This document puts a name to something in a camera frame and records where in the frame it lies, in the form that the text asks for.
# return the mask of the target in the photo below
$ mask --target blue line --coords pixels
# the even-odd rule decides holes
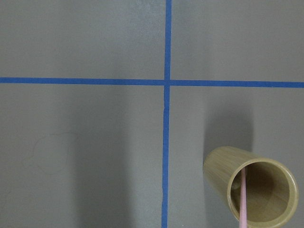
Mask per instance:
[[[161,228],[168,227],[170,85],[164,86]]]
[[[304,82],[170,80],[171,86],[304,88]]]
[[[97,78],[47,78],[47,77],[0,77],[0,83],[25,84],[76,84],[76,85],[128,85],[162,86],[163,80],[149,79],[97,79]]]
[[[171,64],[171,0],[166,0],[165,80],[170,80]]]

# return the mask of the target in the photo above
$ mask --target vertical blue line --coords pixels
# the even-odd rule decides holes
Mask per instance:
[[[164,63],[164,110],[162,132],[162,204],[161,228],[168,227],[168,182],[169,182],[169,117],[170,117],[170,65],[171,65],[171,7],[172,1],[166,0],[165,24],[165,63]]]

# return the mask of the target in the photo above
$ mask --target cup rim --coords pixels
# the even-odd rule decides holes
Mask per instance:
[[[234,173],[231,175],[229,182],[228,182],[228,187],[227,187],[227,201],[228,201],[228,206],[234,215],[234,217],[239,220],[239,213],[236,210],[235,206],[232,203],[231,199],[231,187],[232,187],[232,182],[235,178],[235,176],[242,170],[242,168],[253,164],[253,163],[258,163],[258,162],[267,162],[272,165],[275,165],[278,167],[285,175],[286,179],[289,184],[289,201],[286,207],[286,210],[283,212],[282,215],[279,217],[275,218],[274,220],[266,221],[266,222],[252,222],[252,221],[247,221],[248,223],[248,228],[278,228],[286,224],[290,218],[294,215],[295,210],[298,205],[298,200],[299,200],[299,191],[298,191],[298,185],[295,181],[295,177],[293,174],[290,172],[290,170],[284,166],[282,163],[269,159],[269,158],[253,158],[250,159],[249,161],[243,163],[241,166],[239,166]]]

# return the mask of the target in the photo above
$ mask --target pink object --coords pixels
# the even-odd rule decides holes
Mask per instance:
[[[241,204],[240,204],[240,209],[239,209],[239,228],[247,228],[245,168],[242,168],[242,171],[241,171]]]

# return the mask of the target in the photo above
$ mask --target brown cup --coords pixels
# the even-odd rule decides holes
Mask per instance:
[[[214,149],[203,165],[204,176],[239,220],[240,171],[246,167],[248,228],[279,228],[294,214],[298,186],[281,163],[232,146]]]

